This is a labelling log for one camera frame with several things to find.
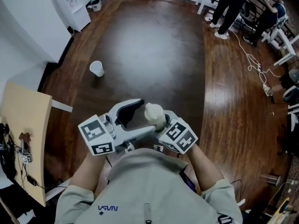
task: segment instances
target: white cabinet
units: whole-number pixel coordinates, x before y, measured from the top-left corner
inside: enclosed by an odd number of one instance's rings
[[[82,0],[57,0],[68,25],[81,31],[88,23],[90,17]]]

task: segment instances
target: white cable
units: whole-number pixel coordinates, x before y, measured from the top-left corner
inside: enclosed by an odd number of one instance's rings
[[[279,192],[279,190],[282,188],[283,185],[285,185],[286,183],[290,183],[290,182],[285,182],[283,184],[281,184],[280,188],[278,189],[278,191],[274,194],[274,196],[271,198],[271,200],[269,201],[268,205],[270,205],[271,201],[273,200],[273,198],[276,196],[276,194]]]
[[[274,75],[273,72],[272,72],[270,69],[268,69],[267,71],[261,71],[261,64],[258,62],[258,60],[256,60],[256,59],[254,58],[253,55],[248,54],[248,53],[244,50],[244,48],[241,46],[240,39],[238,38],[238,36],[236,35],[236,33],[234,33],[234,35],[235,35],[236,38],[238,39],[238,41],[239,41],[239,46],[242,48],[242,50],[243,50],[244,53],[246,54],[246,58],[247,58],[247,60],[249,61],[250,66],[247,68],[249,71],[251,71],[252,68],[256,69],[257,72],[258,72],[258,76],[260,77],[261,81],[262,81],[264,84],[267,83],[267,78],[266,78],[266,76],[265,76],[265,73],[268,73],[268,71],[270,71],[271,74],[272,74],[273,76],[275,76],[275,77],[277,77],[277,78],[280,78],[280,76],[276,76],[276,75]]]

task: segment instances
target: gray sweatshirt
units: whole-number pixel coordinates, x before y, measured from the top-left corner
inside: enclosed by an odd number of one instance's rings
[[[154,150],[131,151],[111,169],[110,183],[96,199],[69,186],[55,224],[241,224],[234,187],[220,180],[199,196],[179,176],[186,165]]]

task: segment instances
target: black pants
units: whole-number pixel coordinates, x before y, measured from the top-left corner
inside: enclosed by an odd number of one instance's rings
[[[256,32],[250,37],[250,41],[253,42],[253,43],[256,43],[257,40],[260,39],[263,32],[266,29],[271,28],[274,24],[275,24],[275,22],[269,21],[267,19],[267,17],[261,15],[260,21],[259,21],[258,26],[256,28]]]
[[[237,15],[239,14],[245,0],[219,0],[218,6],[213,14],[212,23],[216,24],[219,18],[224,13],[224,10],[229,6],[228,12],[225,15],[224,23],[218,30],[219,34],[224,34],[227,29],[234,23]]]

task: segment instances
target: white wall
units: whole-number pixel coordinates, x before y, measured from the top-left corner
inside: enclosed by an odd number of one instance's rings
[[[22,28],[15,31],[28,46],[46,61],[57,63],[71,35],[51,0],[2,0],[2,5]]]
[[[37,90],[46,61],[0,16],[0,101],[6,81]]]

